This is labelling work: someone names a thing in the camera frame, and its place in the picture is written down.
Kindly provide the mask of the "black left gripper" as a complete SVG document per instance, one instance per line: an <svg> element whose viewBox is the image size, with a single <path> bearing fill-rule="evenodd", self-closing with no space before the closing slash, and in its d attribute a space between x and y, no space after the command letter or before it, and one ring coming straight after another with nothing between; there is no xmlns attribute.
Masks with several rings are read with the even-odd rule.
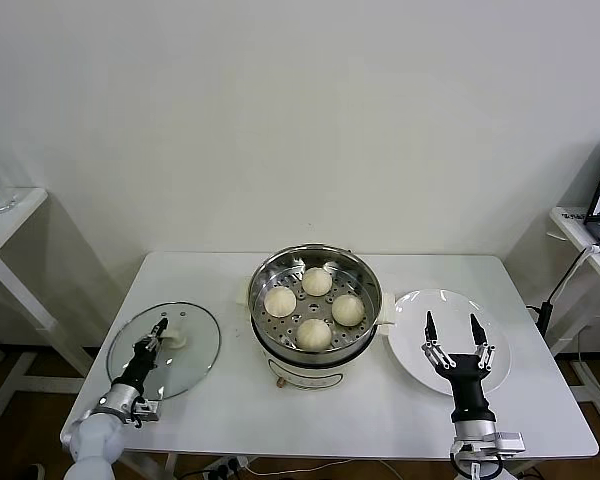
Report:
<svg viewBox="0 0 600 480"><path fill-rule="evenodd" d="M148 338L143 338L134 346L134 355L124 372L119 376L121 384L143 386L149 372L154 368L157 357L155 345L163 341L163 333L169 321L161 319L150 331Z"/></svg>

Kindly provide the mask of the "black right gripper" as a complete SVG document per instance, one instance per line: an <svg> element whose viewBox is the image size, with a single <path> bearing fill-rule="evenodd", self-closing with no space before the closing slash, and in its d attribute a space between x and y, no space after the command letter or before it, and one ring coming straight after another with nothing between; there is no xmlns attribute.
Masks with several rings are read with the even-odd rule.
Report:
<svg viewBox="0 0 600 480"><path fill-rule="evenodd" d="M489 409L489 402L484 396L482 380L488 376L487 370L492 369L495 346L488 343L486 331L474 314L470 315L470 322L475 354L449 356L438 341L433 315L428 311L424 328L425 342L421 350L434 369L440 368L440 376L451 385L454 400L452 422L494 422L495 414Z"/></svg>

